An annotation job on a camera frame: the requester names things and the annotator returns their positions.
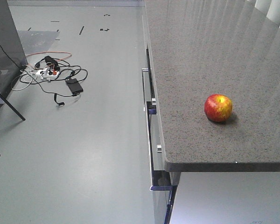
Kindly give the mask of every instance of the gray floor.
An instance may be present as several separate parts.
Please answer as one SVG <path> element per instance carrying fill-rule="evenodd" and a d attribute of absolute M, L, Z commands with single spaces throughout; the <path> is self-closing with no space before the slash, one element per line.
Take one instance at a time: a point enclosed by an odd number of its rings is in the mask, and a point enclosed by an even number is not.
<path fill-rule="evenodd" d="M 24 122 L 6 105 L 0 109 L 0 224 L 154 222 L 141 92 L 141 11 L 11 7 L 18 30 L 59 29 L 60 40 L 50 50 L 71 52 L 68 61 L 89 76 L 81 97 L 59 98 L 65 102 L 61 108 L 38 86 L 12 92 L 9 100 Z M 43 87 L 69 94 L 63 82 Z"/>

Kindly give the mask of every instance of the black power adapter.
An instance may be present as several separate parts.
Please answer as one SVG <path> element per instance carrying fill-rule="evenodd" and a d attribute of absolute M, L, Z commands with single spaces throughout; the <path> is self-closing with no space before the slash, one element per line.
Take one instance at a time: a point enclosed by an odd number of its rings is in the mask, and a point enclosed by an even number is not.
<path fill-rule="evenodd" d="M 76 78 L 68 79 L 65 82 L 74 96 L 83 92 L 83 88 Z"/>

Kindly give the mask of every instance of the black tape mark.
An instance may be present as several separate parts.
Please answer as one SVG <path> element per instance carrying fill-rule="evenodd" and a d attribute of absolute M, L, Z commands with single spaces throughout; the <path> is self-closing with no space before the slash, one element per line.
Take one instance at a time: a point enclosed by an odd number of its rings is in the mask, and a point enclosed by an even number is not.
<path fill-rule="evenodd" d="M 79 35 L 81 35 L 81 33 L 82 33 L 83 29 L 84 29 L 84 26 L 82 26 L 82 29 L 81 29 L 81 31 L 80 31 L 80 33 L 79 33 Z"/>

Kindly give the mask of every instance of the apple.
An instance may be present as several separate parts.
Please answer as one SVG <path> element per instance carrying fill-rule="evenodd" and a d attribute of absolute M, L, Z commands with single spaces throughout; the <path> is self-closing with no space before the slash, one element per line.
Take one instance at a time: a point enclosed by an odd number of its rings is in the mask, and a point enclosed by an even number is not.
<path fill-rule="evenodd" d="M 212 121 L 226 121 L 232 112 L 232 101 L 221 94 L 210 95 L 205 101 L 204 112 Z"/>

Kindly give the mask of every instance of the extension cord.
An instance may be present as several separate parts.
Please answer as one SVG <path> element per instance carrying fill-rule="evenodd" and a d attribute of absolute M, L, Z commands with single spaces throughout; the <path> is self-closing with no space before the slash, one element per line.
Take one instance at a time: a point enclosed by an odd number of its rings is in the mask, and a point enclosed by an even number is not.
<path fill-rule="evenodd" d="M 52 79 L 56 79 L 59 75 L 59 71 L 54 71 L 56 74 L 49 74 L 49 69 L 48 68 L 44 68 L 43 70 L 38 70 L 36 72 L 36 76 L 37 77 L 40 77 L 41 79 L 44 79 L 46 78 L 49 82 L 52 80 Z"/>

